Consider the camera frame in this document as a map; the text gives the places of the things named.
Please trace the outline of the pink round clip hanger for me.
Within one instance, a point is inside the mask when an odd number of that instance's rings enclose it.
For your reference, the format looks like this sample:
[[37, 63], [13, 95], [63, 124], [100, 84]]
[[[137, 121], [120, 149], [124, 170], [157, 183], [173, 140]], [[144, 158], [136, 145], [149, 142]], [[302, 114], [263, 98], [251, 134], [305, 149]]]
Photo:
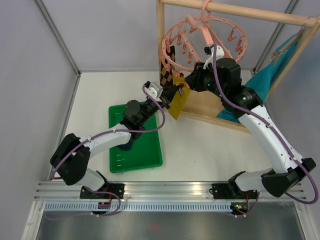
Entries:
[[[157, 6], [157, 28], [158, 28], [158, 55], [160, 61], [163, 62], [167, 71], [171, 69], [169, 64], [174, 66], [173, 71], [185, 71], [192, 72], [193, 69], [183, 66], [178, 63], [175, 59], [173, 62], [167, 55], [167, 51], [170, 51], [170, 46], [182, 46], [182, 54], [187, 54], [187, 64], [196, 64], [202, 61], [199, 57], [196, 49], [192, 45], [195, 41], [191, 41], [189, 36], [194, 32], [201, 33], [201, 43], [204, 43], [204, 47], [208, 47], [213, 44], [221, 46], [224, 50], [223, 58], [234, 59], [238, 63], [245, 55], [248, 47], [248, 38], [242, 28], [236, 23], [218, 16], [211, 15], [212, 11], [208, 9], [208, 4], [210, 0], [162, 0], [161, 3]], [[164, 5], [172, 5], [178, 7], [186, 7], [191, 9], [199, 9], [199, 16], [187, 15], [186, 18], [176, 24], [174, 24], [167, 32], [164, 32]], [[224, 45], [224, 42], [219, 38], [217, 33], [213, 30], [213, 27], [210, 25], [210, 21], [220, 22], [222, 24], [228, 25], [231, 27], [231, 32], [227, 38], [227, 42], [231, 42], [234, 39], [238, 39], [237, 44], [235, 45], [236, 56], [232, 56], [231, 51]]]

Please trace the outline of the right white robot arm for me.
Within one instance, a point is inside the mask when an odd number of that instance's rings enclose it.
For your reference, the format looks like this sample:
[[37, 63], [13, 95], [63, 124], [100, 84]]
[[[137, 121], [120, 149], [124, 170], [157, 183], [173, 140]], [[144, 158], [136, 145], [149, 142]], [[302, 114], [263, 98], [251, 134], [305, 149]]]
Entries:
[[247, 191], [264, 189], [279, 198], [316, 167], [311, 157], [304, 158], [290, 146], [258, 93], [242, 85], [241, 67], [234, 59], [221, 58], [215, 65], [198, 62], [185, 81], [193, 91], [209, 91], [219, 97], [223, 107], [255, 137], [270, 161], [270, 169], [241, 171], [230, 178], [231, 196], [239, 198]]

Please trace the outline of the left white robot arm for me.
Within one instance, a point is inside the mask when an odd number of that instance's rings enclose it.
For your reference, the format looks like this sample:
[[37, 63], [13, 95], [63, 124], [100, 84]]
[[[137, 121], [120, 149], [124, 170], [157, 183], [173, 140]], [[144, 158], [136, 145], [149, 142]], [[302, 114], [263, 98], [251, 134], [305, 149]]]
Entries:
[[147, 81], [142, 86], [146, 100], [130, 100], [126, 103], [123, 119], [106, 131], [94, 135], [77, 137], [74, 133], [66, 135], [50, 159], [53, 167], [51, 179], [63, 180], [68, 186], [79, 184], [97, 198], [108, 195], [108, 181], [98, 171], [88, 167], [94, 156], [113, 147], [128, 150], [142, 134], [148, 133], [145, 123], [157, 112], [170, 108], [175, 94], [181, 85], [162, 87]]

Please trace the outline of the brown argyle sock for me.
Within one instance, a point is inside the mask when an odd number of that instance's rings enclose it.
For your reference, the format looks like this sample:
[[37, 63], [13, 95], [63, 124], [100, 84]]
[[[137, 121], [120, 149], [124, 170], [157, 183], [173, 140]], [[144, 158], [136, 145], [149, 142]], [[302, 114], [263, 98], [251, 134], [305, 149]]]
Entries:
[[163, 62], [160, 65], [160, 85], [164, 88], [165, 86], [172, 86], [173, 85], [173, 70], [175, 69], [174, 66], [168, 64], [170, 66], [170, 70], [167, 71]]
[[176, 62], [176, 50], [174, 45], [170, 46], [170, 51], [166, 51], [166, 54], [172, 62]]

